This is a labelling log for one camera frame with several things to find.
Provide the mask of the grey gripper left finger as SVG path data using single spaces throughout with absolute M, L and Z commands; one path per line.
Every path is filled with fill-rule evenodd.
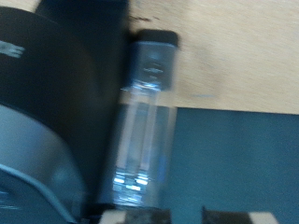
M 108 210 L 98 224 L 172 224 L 169 210 Z

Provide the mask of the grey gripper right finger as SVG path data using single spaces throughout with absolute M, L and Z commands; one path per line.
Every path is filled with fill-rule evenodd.
M 202 224 L 279 224 L 270 212 L 230 212 L 202 207 Z

